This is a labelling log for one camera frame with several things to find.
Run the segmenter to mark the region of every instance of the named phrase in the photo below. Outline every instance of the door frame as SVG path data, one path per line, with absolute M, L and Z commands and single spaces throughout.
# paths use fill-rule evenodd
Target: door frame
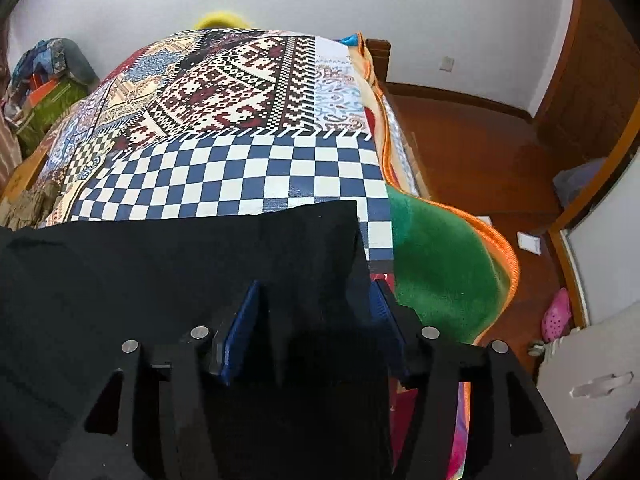
M 589 316 L 571 249 L 567 241 L 568 230 L 575 227 L 589 211 L 606 196 L 630 164 L 640 147 L 640 99 L 629 117 L 628 123 L 616 145 L 609 153 L 602 167 L 580 194 L 569 204 L 564 212 L 548 229 L 551 243 L 564 275 L 566 289 L 571 300 L 572 313 L 576 326 L 589 325 Z

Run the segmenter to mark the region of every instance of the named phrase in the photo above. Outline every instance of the wooden baseboard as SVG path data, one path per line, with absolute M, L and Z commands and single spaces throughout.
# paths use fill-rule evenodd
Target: wooden baseboard
M 479 108 L 493 110 L 494 112 L 519 117 L 527 121 L 527 123 L 531 123 L 533 121 L 531 114 L 526 110 L 520 110 L 519 108 L 511 105 L 499 103 L 498 101 L 491 101 L 491 99 L 485 99 L 475 95 L 443 90 L 441 88 L 431 88 L 429 86 L 411 85 L 408 83 L 386 83 L 386 87 L 393 95 L 422 97 L 425 99 L 436 99 L 438 101 L 450 101 L 463 105 L 477 106 Z

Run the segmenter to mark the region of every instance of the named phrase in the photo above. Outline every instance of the electrical outlet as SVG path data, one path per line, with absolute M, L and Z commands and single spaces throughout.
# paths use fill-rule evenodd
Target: electrical outlet
M 453 63 L 455 59 L 449 56 L 445 56 L 442 58 L 442 63 L 440 64 L 440 70 L 444 70 L 445 72 L 451 72 L 453 70 Z

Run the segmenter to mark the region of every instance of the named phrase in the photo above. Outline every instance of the wooden floor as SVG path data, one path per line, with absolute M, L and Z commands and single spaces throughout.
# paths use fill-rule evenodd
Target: wooden floor
M 543 234 L 560 208 L 552 179 L 559 164 L 524 120 L 457 103 L 396 96 L 402 126 L 413 130 L 432 199 L 488 215 L 513 246 L 521 278 L 511 306 L 484 342 L 503 339 L 529 372 L 527 345 L 560 285 L 546 247 L 542 256 L 518 248 L 516 233 Z

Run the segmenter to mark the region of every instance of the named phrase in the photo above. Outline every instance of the wooden door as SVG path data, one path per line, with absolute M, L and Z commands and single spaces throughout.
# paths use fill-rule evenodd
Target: wooden door
M 577 19 L 564 73 L 536 118 L 564 169 L 608 156 L 640 96 L 640 51 L 609 1 L 581 0 Z

